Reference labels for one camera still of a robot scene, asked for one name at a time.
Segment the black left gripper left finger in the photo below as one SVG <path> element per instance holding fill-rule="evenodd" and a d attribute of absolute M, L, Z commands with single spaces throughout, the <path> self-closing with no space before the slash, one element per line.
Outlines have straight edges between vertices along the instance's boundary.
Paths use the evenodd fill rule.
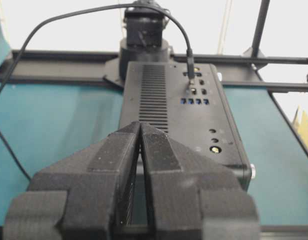
<path fill-rule="evenodd" d="M 132 221 L 140 149 L 134 121 L 31 179 L 6 214 L 6 240 L 108 240 Z"/>

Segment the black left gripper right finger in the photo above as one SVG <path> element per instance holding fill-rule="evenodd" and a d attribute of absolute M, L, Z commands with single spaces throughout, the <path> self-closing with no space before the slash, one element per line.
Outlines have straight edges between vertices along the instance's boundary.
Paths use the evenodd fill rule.
<path fill-rule="evenodd" d="M 142 123 L 148 222 L 158 240 L 258 240 L 253 198 L 227 167 Z"/>

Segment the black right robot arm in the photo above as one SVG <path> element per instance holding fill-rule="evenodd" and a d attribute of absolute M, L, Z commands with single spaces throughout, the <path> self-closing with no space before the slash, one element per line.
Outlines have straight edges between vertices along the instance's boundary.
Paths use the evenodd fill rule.
<path fill-rule="evenodd" d="M 160 12 L 144 7 L 124 11 L 126 37 L 120 41 L 118 57 L 104 65 L 103 80 L 121 89 L 125 86 L 129 65 L 167 63 L 171 60 L 170 45 L 163 39 L 169 20 Z"/>

